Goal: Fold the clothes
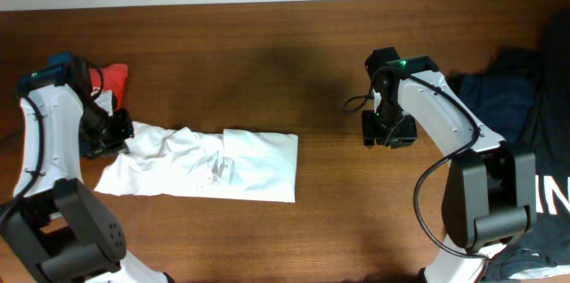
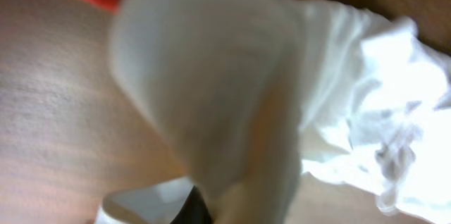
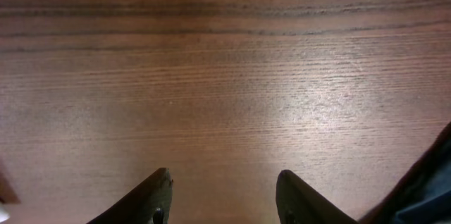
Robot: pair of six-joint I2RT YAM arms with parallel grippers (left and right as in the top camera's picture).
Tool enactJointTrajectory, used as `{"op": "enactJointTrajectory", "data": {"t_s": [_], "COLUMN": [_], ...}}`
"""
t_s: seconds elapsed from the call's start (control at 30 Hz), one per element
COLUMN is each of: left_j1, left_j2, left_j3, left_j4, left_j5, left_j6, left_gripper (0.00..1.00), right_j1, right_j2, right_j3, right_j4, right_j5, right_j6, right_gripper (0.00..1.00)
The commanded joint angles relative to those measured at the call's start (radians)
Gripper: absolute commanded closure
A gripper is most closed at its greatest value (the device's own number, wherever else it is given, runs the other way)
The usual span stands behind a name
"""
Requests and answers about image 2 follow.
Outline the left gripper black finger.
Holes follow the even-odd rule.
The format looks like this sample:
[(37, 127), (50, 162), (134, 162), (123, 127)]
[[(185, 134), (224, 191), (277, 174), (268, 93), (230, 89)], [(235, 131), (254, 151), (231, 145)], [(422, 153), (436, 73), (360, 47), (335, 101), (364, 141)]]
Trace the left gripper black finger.
[(193, 187), (183, 207), (171, 224), (212, 224), (213, 221), (205, 202), (196, 187)]

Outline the white t-shirt with robot print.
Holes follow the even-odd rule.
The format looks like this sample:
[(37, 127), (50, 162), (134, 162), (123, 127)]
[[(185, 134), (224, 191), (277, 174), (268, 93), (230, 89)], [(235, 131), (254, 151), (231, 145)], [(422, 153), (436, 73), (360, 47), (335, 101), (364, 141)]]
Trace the white t-shirt with robot print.
[(305, 173), (387, 215), (450, 222), (450, 58), (328, 0), (122, 0), (109, 61), (185, 176), (105, 197), (98, 223), (283, 223)]

